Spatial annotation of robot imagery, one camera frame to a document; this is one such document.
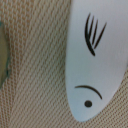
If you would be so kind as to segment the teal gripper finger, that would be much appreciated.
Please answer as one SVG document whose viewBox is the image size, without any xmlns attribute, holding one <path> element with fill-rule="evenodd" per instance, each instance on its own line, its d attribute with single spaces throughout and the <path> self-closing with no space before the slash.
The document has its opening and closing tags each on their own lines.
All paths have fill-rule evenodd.
<svg viewBox="0 0 128 128">
<path fill-rule="evenodd" d="M 4 23 L 0 21 L 0 89 L 8 77 L 9 47 L 4 32 Z"/>
</svg>

